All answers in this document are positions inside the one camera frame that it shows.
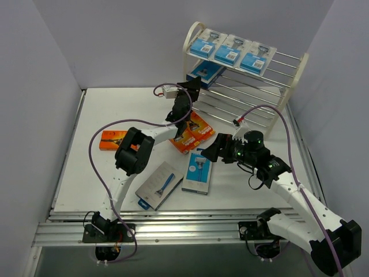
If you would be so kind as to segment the clear Gillette blister pack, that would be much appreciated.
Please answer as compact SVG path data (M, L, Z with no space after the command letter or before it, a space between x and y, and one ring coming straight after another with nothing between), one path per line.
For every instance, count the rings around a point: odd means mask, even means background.
M194 57L210 60L214 52L220 47L220 45L227 38L227 34L214 31L212 29L206 29L192 42L188 53Z
M252 44L251 40L230 34L215 52L214 60L228 66L235 66Z

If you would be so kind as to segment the white Gillette Skinguard razor pack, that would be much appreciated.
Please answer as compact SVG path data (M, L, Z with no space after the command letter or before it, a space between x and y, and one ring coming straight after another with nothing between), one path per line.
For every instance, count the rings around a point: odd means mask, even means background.
M263 76L276 51L275 47L253 41L242 58L239 68L257 76Z

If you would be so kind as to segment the grey Harry's box blue razor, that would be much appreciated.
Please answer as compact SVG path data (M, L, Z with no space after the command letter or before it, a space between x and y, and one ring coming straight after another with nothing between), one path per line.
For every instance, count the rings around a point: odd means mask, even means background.
M144 210L157 211L178 187L184 175L167 162L163 162L136 190L138 205Z

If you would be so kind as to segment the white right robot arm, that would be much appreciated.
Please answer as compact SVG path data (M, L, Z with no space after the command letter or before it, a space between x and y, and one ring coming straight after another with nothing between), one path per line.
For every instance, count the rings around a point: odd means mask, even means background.
M220 133L201 154L211 162L220 159L252 169L263 186L279 195L304 220L296 222L279 209L269 208L257 217L256 231L262 238L280 237L300 247L327 276L342 275L343 268L360 257L360 225L332 212L299 184L292 167L265 147L260 131L249 131L242 140Z

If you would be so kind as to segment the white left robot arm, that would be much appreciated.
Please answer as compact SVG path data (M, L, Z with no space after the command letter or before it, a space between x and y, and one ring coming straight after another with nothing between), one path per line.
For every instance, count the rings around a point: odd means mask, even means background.
M84 225L84 243L121 242L129 226L120 217L120 208L129 186L135 177L142 173L149 162L153 147L164 141L180 137L187 129L193 103L198 100L201 79L176 83L177 92L174 105L162 123L149 123L149 129L128 129L116 150L115 168L122 170L124 176L114 189L102 182L107 200L99 211L93 212L91 223Z

